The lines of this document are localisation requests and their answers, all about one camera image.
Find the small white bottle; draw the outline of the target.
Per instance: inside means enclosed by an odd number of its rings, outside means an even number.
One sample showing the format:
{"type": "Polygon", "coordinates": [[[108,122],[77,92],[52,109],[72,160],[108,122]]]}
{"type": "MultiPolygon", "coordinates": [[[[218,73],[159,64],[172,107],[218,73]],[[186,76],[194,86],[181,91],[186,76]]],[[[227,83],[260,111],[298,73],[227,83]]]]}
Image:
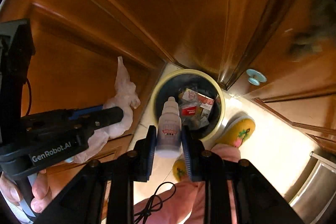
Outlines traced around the small white bottle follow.
{"type": "Polygon", "coordinates": [[[169,97],[163,105],[158,121],[157,145],[159,157],[177,158],[180,155],[182,121],[179,106],[174,97],[169,97]]]}

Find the left yellow slipper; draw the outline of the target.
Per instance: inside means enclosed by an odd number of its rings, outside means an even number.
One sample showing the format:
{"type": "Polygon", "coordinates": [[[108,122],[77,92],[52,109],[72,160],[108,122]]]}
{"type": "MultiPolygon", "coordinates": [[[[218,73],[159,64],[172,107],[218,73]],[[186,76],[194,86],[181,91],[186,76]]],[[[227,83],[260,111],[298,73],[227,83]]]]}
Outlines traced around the left yellow slipper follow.
{"type": "Polygon", "coordinates": [[[187,174],[185,161],[183,159],[177,160],[173,164],[172,172],[173,172],[173,176],[177,180],[177,182],[181,182],[185,178],[187,178],[188,174],[187,174]]]}

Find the wooden cabinet door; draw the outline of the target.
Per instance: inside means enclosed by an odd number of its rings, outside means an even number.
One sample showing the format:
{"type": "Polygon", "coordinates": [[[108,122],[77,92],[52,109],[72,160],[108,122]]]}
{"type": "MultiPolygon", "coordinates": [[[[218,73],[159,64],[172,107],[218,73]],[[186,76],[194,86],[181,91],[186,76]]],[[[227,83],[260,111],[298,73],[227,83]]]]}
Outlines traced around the wooden cabinet door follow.
{"type": "Polygon", "coordinates": [[[21,106],[33,114],[114,97],[119,56],[145,105],[184,32],[170,0],[2,0],[1,21],[17,19],[36,50],[21,106]]]}

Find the round cream trash bin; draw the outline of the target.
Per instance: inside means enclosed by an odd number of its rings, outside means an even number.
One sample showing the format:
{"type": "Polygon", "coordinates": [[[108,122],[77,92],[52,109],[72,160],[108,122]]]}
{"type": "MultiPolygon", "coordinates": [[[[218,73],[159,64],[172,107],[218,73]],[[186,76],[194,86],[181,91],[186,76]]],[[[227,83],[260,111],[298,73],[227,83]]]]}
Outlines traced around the round cream trash bin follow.
{"type": "Polygon", "coordinates": [[[179,69],[160,79],[148,110],[155,125],[169,98],[177,105],[182,124],[189,126],[194,137],[207,141],[223,131],[224,95],[209,75],[194,69],[179,69]]]}

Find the clear plastic clamshell container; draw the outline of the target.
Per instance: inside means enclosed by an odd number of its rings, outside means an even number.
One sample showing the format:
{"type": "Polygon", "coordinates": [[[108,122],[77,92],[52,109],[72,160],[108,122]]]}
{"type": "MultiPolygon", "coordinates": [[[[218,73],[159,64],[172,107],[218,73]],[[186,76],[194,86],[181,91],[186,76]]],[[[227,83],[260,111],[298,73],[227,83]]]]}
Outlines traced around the clear plastic clamshell container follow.
{"type": "Polygon", "coordinates": [[[218,95],[209,89],[199,89],[196,86],[180,88],[178,99],[182,124],[192,130],[216,123],[216,119],[221,115],[218,95]]]}

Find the right yellow slipper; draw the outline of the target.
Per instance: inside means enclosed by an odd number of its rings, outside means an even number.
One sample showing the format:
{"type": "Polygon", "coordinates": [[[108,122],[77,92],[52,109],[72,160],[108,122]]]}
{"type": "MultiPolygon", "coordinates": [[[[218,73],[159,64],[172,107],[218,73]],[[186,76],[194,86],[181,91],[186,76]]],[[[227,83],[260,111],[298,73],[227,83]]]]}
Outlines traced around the right yellow slipper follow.
{"type": "Polygon", "coordinates": [[[215,143],[240,148],[251,137],[255,128],[253,118],[244,113],[237,113],[228,121],[223,134],[215,143]]]}

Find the yellow slipper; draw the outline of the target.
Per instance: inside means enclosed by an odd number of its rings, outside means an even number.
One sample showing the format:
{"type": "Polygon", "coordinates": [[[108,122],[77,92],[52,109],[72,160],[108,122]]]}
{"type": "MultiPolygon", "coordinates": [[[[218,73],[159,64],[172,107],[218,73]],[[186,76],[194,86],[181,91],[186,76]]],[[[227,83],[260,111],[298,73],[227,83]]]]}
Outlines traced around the yellow slipper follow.
{"type": "Polygon", "coordinates": [[[185,161],[183,159],[177,160],[173,164],[172,172],[173,172],[173,176],[177,180],[177,182],[181,182],[185,178],[187,178],[188,174],[187,174],[185,161]]]}
{"type": "Polygon", "coordinates": [[[244,113],[237,113],[228,121],[223,134],[215,143],[240,148],[251,137],[255,128],[253,118],[244,113]]]}

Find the light blue cabinet knob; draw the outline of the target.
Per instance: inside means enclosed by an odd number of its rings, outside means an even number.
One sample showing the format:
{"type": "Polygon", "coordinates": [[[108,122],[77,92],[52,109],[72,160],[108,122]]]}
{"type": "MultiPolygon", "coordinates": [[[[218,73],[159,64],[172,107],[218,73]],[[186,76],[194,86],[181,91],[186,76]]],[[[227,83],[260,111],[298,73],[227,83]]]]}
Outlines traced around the light blue cabinet knob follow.
{"type": "Polygon", "coordinates": [[[248,82],[254,86],[260,86],[261,83],[265,83],[267,78],[254,69],[247,69],[246,74],[248,75],[248,82]]]}

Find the clear plastic bag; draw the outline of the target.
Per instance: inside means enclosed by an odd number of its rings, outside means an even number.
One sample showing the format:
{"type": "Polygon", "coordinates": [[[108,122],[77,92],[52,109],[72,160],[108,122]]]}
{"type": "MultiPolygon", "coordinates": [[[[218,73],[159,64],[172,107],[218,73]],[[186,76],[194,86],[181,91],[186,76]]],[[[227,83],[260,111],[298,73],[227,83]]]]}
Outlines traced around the clear plastic bag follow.
{"type": "Polygon", "coordinates": [[[102,107],[102,113],[111,124],[102,124],[88,139],[88,148],[73,157],[73,161],[82,164],[97,155],[110,139],[115,139],[131,128],[133,110],[138,108],[141,101],[136,93],[136,85],[131,82],[129,72],[118,57],[117,75],[114,83],[116,95],[107,100],[102,107]]]}

